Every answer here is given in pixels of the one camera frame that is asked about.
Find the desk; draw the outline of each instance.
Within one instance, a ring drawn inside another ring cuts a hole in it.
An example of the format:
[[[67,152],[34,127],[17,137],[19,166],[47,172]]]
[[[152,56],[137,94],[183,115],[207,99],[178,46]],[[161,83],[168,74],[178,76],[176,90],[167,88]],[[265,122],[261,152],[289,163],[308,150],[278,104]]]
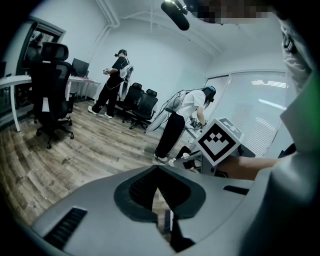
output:
[[[22,85],[22,84],[29,84],[31,83],[31,77],[28,75],[13,75],[6,78],[0,79],[0,89],[8,88],[10,87],[10,100],[11,100],[11,110],[13,115],[14,124],[16,127],[16,130],[20,132],[20,126],[18,123],[17,118],[17,112],[16,112],[16,103],[15,103],[15,86]],[[88,96],[88,90],[89,90],[89,84],[100,84],[100,82],[83,78],[83,77],[77,77],[77,76],[70,76],[68,79],[68,85],[65,90],[66,98],[69,98],[69,92],[71,88],[72,82],[78,82],[78,83],[85,83],[86,84],[86,92],[85,92],[85,98]]]

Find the ceiling pipe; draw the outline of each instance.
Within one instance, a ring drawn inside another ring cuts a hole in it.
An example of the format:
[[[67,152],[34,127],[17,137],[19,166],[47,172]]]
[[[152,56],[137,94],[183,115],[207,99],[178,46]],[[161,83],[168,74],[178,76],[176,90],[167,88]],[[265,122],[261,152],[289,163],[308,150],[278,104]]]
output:
[[[149,22],[149,20],[147,18],[135,18],[135,20],[138,20],[138,21],[143,21],[143,22]],[[175,33],[177,34],[178,36],[180,37],[183,37],[184,39],[188,40],[191,44],[194,44],[195,46],[199,47],[199,49],[201,49],[202,51],[204,51],[206,54],[208,54],[209,56],[211,56],[211,58],[215,58],[212,53],[208,52],[206,49],[204,49],[202,46],[200,46],[199,44],[197,44],[195,41],[193,41],[191,38],[187,37],[186,35],[182,34],[182,33],[179,33],[178,31],[176,31],[175,29],[172,29],[172,28],[169,28],[167,26],[164,26],[162,24],[159,24],[157,23],[156,21],[153,22],[153,25],[157,25],[160,29],[163,29],[163,30],[168,30],[172,33]]]
[[[139,11],[137,13],[134,13],[134,14],[131,14],[129,16],[126,16],[124,17],[123,19],[134,19],[134,17],[136,16],[139,16],[139,15],[142,15],[142,14],[149,14],[151,15],[151,12],[150,11]],[[158,16],[158,17],[161,17],[165,20],[168,20],[169,18],[164,16],[164,15],[161,15],[161,14],[158,14],[158,13],[155,13],[153,12],[152,14],[153,16]],[[200,37],[201,39],[203,39],[207,44],[209,44],[210,46],[212,46],[219,54],[222,53],[222,50],[220,49],[220,47],[218,47],[217,45],[215,45],[213,42],[211,42],[210,40],[208,40],[207,38],[205,38],[202,34],[200,34],[199,32],[197,32],[196,30],[194,30],[193,28],[190,28],[189,29],[190,31],[192,31],[193,33],[195,33],[198,37]]]
[[[154,17],[154,5],[155,5],[155,0],[151,0],[151,12],[150,12],[150,33],[152,34],[152,22],[153,22],[153,17]]]
[[[120,20],[110,1],[96,0],[96,2],[101,8],[106,19],[110,22],[109,26],[112,28],[118,28],[120,26]]]
[[[90,63],[93,56],[95,55],[95,51],[99,47],[102,40],[109,34],[111,29],[116,29],[120,26],[120,20],[118,18],[117,13],[114,11],[113,6],[109,2],[109,0],[95,0],[98,6],[100,7],[102,13],[106,18],[106,25],[103,27],[99,35],[96,37],[88,55],[88,62]]]

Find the wooden floor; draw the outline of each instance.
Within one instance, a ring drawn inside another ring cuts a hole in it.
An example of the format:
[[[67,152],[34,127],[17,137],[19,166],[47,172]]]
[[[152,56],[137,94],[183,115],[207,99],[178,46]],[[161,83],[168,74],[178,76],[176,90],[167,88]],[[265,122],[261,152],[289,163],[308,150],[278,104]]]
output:
[[[129,129],[122,117],[108,119],[104,109],[97,116],[88,112],[92,102],[75,103],[70,139],[57,131],[59,139],[46,149],[48,136],[36,136],[32,118],[20,122],[21,131],[14,125],[0,132],[0,180],[5,196],[14,211],[32,225],[51,205],[76,188],[90,181],[131,169],[158,164],[154,159],[160,133],[143,133],[141,127]],[[175,147],[175,153],[182,144]],[[155,211],[167,208],[164,199],[155,195]]]

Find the woman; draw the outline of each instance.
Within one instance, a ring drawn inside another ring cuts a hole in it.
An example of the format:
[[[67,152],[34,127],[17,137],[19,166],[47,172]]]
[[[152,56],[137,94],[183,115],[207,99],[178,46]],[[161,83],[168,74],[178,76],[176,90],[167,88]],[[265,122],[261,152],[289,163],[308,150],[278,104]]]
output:
[[[123,79],[120,77],[120,70],[129,64],[126,50],[120,50],[118,54],[115,54],[115,56],[118,57],[118,59],[112,66],[112,69],[106,73],[106,75],[110,75],[110,78],[100,92],[99,99],[94,106],[88,107],[88,111],[96,115],[109,100],[108,108],[104,115],[110,119],[114,116],[114,109],[117,102],[120,84],[123,81]]]
[[[204,89],[192,90],[183,99],[181,107],[177,112],[170,115],[158,147],[154,151],[154,157],[162,162],[168,160],[167,154],[178,141],[182,131],[185,128],[188,118],[192,118],[192,113],[196,115],[201,125],[206,125],[204,109],[214,101],[216,89],[213,86]]]

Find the computer monitor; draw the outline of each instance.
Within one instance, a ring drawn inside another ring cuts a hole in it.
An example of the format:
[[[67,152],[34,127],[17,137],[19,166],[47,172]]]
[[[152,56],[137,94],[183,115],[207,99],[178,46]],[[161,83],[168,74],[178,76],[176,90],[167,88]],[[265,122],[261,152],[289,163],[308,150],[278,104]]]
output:
[[[89,63],[79,60],[77,58],[73,59],[72,67],[75,69],[71,74],[73,76],[84,78],[87,74]]]

